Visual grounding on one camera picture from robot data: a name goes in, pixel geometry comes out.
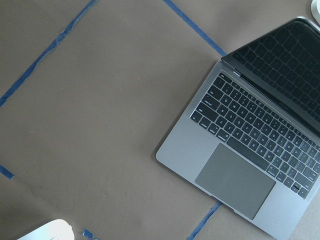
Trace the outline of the white computer mouse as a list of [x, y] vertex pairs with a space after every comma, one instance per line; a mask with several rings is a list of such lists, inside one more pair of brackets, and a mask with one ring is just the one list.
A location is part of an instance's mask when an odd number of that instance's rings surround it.
[[72, 226], [63, 219], [52, 220], [18, 240], [74, 240]]

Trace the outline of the grey laptop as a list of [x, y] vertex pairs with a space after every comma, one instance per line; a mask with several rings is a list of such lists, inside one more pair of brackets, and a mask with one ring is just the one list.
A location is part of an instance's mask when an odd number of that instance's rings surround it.
[[320, 187], [320, 29], [297, 17], [223, 56], [156, 159], [277, 240]]

